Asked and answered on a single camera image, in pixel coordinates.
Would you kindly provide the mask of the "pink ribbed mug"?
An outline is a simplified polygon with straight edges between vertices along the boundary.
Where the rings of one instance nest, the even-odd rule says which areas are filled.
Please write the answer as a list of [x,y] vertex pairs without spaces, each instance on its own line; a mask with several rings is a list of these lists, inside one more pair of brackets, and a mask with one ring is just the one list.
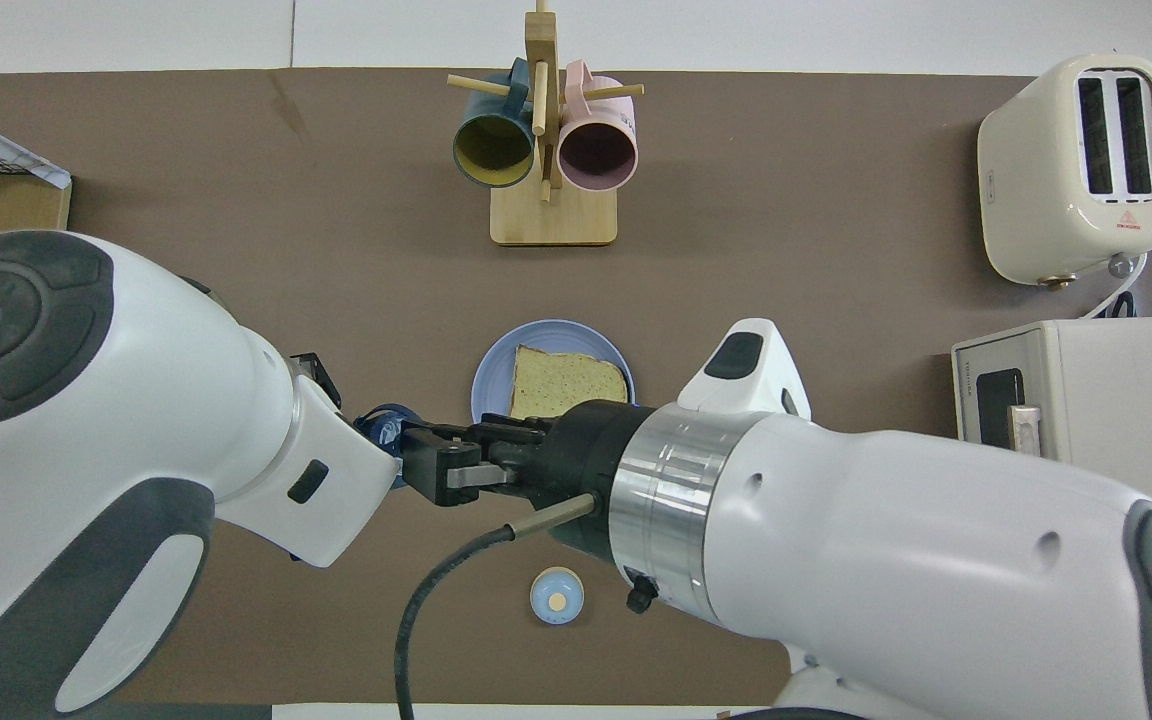
[[631,97],[585,97],[589,90],[622,86],[617,79],[594,76],[584,60],[573,60],[566,67],[558,164],[566,181],[581,190],[617,190],[637,169],[637,128]]

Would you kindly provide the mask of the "teal mug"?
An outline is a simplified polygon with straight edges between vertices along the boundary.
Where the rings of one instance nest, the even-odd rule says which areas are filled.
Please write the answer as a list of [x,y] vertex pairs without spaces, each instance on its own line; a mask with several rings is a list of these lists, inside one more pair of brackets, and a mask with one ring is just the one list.
[[471,181],[508,187],[526,179],[535,162],[530,65],[517,58],[509,71],[486,79],[503,85],[506,94],[468,94],[465,113],[453,137],[453,159]]

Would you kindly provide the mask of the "blue round plate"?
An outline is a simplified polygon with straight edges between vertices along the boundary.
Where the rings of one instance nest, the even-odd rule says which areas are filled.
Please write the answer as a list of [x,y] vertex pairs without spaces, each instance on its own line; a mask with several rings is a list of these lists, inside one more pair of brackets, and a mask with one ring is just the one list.
[[518,325],[488,348],[471,384],[472,420],[482,420],[484,414],[508,414],[515,377],[515,355],[520,344],[550,354],[585,354],[596,361],[607,361],[617,366],[626,378],[628,401],[631,404],[637,402],[634,374],[626,357],[608,338],[582,323],[541,319]]

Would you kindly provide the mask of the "cream two-slot toaster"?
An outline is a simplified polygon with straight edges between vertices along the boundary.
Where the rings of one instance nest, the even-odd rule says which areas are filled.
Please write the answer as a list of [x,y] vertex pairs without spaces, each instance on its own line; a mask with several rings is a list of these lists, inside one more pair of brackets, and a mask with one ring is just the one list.
[[987,258],[1014,283],[1053,286],[1152,251],[1152,61],[1074,56],[983,119]]

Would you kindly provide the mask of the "slice of bread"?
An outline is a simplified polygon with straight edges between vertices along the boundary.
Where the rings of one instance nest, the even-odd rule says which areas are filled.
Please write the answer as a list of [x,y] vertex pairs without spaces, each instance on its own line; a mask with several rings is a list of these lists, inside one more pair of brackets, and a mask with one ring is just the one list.
[[590,400],[628,401],[626,374],[586,354],[550,354],[520,344],[508,415],[553,418]]

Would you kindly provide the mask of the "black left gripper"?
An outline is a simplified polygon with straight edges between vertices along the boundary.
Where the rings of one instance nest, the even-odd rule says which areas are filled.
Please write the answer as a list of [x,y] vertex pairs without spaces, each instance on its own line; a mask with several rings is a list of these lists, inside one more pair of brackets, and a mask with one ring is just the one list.
[[342,397],[340,397],[338,386],[329,378],[328,370],[326,370],[319,355],[316,353],[293,354],[291,365],[296,367],[301,376],[306,376],[312,382],[316,382],[324,391],[326,397],[329,397],[329,401],[333,402],[335,409],[342,409]]

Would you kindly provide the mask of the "wooden mug tree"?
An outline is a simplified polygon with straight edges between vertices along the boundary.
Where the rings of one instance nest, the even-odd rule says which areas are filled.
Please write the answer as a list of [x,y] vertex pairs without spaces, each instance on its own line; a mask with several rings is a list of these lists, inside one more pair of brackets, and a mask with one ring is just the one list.
[[[559,61],[558,18],[556,13],[550,9],[548,0],[535,0],[535,10],[526,12],[525,54],[520,58],[526,59],[530,65],[531,92],[526,99],[532,103],[535,162],[526,179],[518,183],[488,187],[492,192],[490,237],[500,247],[608,245],[617,236],[617,190],[626,184],[612,191],[581,190],[566,181],[559,169],[558,141],[567,65]],[[506,94],[503,85],[494,85],[486,78],[452,74],[447,83],[453,88],[463,88],[468,94],[472,91]],[[636,97],[645,94],[643,85],[622,85],[589,90],[585,97],[605,99],[628,96],[635,101]]]

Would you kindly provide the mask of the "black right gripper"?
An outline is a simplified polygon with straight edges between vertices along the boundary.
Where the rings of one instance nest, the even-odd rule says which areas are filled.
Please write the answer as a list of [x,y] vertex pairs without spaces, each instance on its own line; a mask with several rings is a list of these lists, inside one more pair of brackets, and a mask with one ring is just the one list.
[[[406,424],[401,433],[402,478],[439,507],[479,500],[480,492],[516,487],[536,510],[577,495],[594,495],[594,511],[552,530],[558,541],[612,562],[611,491],[628,442],[653,407],[591,400],[556,420],[530,416],[483,416],[470,427]],[[486,460],[498,444],[538,446],[518,469]]]

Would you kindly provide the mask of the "cream toaster oven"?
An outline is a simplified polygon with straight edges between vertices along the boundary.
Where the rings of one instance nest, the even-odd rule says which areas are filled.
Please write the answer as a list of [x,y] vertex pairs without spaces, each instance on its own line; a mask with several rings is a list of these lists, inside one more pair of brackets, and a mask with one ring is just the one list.
[[1043,457],[1152,497],[1152,316],[1030,323],[952,348],[957,434],[1009,446],[1011,406],[1039,411]]

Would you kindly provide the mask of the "brown table mat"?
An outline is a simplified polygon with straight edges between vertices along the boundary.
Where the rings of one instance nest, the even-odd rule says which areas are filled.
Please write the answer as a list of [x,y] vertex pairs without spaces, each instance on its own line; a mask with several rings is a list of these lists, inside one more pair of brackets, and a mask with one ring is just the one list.
[[[1083,314],[1116,285],[1005,281],[980,240],[977,128],[1028,77],[599,70],[644,83],[641,164],[617,238],[505,249],[488,190],[450,160],[467,92],[449,70],[279,69],[0,76],[0,132],[76,179],[70,228],[197,279],[283,354],[314,351],[344,415],[397,402],[463,423],[483,355],[536,319],[617,346],[643,404],[676,397],[723,333],[772,319],[814,420],[956,435],[952,344]],[[114,702],[394,700],[399,616],[429,569],[525,514],[435,509],[403,488],[329,569],[217,525],[168,642]],[[570,626],[529,607],[567,566]],[[548,536],[435,588],[414,696],[482,705],[768,705],[776,643],[654,602]]]

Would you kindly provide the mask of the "clear squeeze bottle blue cap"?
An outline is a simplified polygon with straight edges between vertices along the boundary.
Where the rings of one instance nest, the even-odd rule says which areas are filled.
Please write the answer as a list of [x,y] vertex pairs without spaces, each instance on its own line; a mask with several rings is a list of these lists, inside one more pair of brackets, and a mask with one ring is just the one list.
[[404,480],[404,454],[403,437],[407,429],[425,429],[429,423],[420,418],[411,407],[403,404],[380,404],[372,407],[367,414],[357,416],[353,420],[353,429],[361,435],[365,435],[367,441],[380,450],[387,452],[392,457],[397,458],[396,479],[391,488],[403,488],[408,484]]

